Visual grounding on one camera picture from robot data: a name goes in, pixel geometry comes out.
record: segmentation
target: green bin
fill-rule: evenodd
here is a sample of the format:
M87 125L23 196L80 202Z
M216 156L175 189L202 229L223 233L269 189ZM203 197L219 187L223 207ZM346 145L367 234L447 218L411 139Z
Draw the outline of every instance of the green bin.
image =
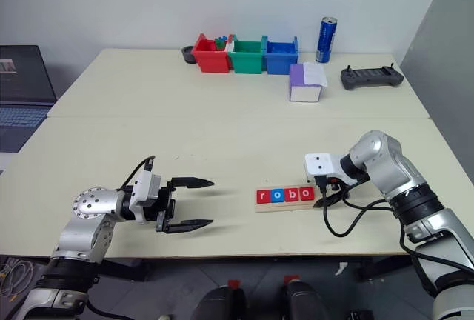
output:
M264 69L264 41L239 41L233 38L234 48L229 52L236 73L261 73Z

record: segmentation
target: laptop screen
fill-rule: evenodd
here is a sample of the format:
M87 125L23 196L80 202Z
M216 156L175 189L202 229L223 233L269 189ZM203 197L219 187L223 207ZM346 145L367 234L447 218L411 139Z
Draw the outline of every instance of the laptop screen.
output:
M0 101L56 102L38 46L0 46Z

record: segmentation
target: black game controller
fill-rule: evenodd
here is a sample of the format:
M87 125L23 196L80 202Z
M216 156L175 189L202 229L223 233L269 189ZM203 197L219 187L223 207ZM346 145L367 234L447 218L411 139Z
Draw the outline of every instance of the black game controller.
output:
M342 85L347 90L355 87L375 87L379 85L391 85L396 87L403 82L403 76L393 69L393 64L382 68L371 68L366 70L353 70L347 66L341 71Z

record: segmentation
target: energy drink can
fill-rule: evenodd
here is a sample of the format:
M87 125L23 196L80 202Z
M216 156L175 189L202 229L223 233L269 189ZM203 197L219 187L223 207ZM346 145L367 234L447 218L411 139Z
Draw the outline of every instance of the energy drink can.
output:
M338 19L331 18L330 16L325 16L321 22L318 47L316 48L316 61L319 63L327 63L329 61L337 25Z

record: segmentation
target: red bin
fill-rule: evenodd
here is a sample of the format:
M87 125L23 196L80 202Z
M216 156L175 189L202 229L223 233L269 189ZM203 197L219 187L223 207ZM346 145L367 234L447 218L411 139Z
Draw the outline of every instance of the red bin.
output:
M199 35L191 53L198 62L201 72L229 73L232 67L224 48L217 47L214 40L207 39L203 33Z

